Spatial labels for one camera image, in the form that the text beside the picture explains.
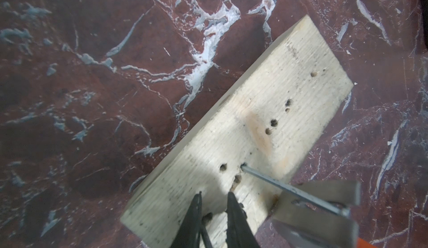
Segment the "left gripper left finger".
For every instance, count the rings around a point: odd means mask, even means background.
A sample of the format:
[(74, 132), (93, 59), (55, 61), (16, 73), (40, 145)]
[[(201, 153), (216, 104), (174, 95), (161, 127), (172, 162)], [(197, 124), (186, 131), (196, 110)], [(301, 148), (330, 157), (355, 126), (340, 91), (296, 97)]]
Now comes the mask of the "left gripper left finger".
[(202, 226), (202, 193), (194, 196), (170, 248), (199, 248)]

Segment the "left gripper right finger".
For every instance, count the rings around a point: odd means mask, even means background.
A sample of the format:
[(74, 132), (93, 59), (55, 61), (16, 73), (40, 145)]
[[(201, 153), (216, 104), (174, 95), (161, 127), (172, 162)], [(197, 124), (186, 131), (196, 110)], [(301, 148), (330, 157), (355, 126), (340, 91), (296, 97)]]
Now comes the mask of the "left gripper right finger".
[(246, 220), (246, 214), (239, 205), (235, 194), (227, 195), (227, 230), (228, 248), (260, 248)]

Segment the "claw hammer orange black handle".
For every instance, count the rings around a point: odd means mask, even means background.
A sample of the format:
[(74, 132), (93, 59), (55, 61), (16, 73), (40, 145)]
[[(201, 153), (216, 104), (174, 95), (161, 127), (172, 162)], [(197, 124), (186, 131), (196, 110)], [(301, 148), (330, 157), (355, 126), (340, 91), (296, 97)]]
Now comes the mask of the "claw hammer orange black handle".
[(296, 186), (339, 208), (330, 212), (314, 203), (283, 191), (272, 215), (277, 233), (292, 248), (373, 248), (359, 237), (359, 225), (351, 218), (351, 207), (361, 203), (358, 181), (313, 181)]

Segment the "wooden block with nails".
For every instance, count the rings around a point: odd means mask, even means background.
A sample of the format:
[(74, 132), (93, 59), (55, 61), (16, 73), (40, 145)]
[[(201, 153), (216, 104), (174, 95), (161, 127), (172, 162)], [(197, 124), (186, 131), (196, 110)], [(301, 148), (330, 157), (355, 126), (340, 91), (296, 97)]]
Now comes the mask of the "wooden block with nails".
[(242, 164), (289, 182), (353, 88), (309, 16), (279, 36), (134, 191), (121, 223), (150, 248), (169, 247), (193, 197), (226, 246), (227, 194), (256, 231), (280, 191)]

